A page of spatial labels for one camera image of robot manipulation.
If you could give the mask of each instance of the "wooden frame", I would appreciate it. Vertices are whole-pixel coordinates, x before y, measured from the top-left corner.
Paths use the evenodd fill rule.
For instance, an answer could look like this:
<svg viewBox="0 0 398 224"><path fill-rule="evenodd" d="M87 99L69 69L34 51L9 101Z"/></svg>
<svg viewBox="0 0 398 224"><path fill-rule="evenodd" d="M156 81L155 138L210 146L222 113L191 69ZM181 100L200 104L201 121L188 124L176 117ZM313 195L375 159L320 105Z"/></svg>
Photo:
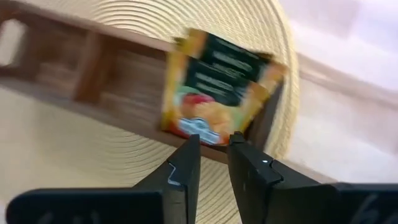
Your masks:
<svg viewBox="0 0 398 224"><path fill-rule="evenodd" d="M159 129L166 53L173 45L15 1L0 1L1 25L26 27L17 57L0 67L0 85L172 146L184 139ZM281 85L245 132L263 149ZM226 147L201 147L226 163Z"/></svg>

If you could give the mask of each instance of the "round straw mat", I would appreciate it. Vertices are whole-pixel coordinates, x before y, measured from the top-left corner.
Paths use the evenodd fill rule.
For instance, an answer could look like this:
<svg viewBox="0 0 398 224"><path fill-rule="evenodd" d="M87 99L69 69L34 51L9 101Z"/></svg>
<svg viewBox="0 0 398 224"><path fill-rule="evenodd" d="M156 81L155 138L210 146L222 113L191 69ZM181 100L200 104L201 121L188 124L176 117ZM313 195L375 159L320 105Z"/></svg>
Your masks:
<svg viewBox="0 0 398 224"><path fill-rule="evenodd" d="M297 59L276 0L25 0L38 6L172 41L197 27L257 51L290 72L264 151L289 145L299 86ZM132 186L175 148L0 89L0 200L37 187ZM239 223L228 168L202 158L197 223Z"/></svg>

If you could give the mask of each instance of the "wooden shelf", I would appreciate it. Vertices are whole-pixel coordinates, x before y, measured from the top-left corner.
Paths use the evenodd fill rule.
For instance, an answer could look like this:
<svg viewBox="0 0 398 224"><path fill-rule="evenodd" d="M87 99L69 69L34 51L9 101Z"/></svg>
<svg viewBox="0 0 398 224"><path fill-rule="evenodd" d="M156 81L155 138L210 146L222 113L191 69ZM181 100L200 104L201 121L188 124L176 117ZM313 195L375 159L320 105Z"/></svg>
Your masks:
<svg viewBox="0 0 398 224"><path fill-rule="evenodd" d="M184 142L159 129L172 44L14 1L0 2L0 19L0 25L16 19L27 28L15 63L0 67L0 85L172 146ZM281 91L245 133L259 149ZM202 147L203 156L224 163L225 152Z"/></svg>

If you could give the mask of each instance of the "woven placemat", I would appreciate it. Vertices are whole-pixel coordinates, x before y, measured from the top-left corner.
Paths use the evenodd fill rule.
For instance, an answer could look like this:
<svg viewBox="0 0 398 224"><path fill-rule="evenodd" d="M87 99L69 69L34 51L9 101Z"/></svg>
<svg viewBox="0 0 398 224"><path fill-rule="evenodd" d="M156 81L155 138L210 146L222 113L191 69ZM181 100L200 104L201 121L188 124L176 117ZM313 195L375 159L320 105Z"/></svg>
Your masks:
<svg viewBox="0 0 398 224"><path fill-rule="evenodd" d="M272 52L290 72L265 151L285 154L299 100L289 29L276 0L25 0L172 41L185 27ZM0 200L36 187L131 186L175 148L0 89ZM228 168L203 158L197 223L238 223Z"/></svg>

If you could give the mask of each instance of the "snack bag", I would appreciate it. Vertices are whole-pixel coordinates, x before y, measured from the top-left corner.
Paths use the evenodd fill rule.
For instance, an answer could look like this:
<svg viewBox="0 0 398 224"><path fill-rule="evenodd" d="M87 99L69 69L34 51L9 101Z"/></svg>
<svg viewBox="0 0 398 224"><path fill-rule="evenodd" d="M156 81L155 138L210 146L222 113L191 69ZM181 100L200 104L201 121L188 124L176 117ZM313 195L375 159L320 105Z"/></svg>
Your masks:
<svg viewBox="0 0 398 224"><path fill-rule="evenodd" d="M205 144L227 145L269 96L258 83L179 51L169 53L167 65L162 129L183 137L199 134Z"/></svg>

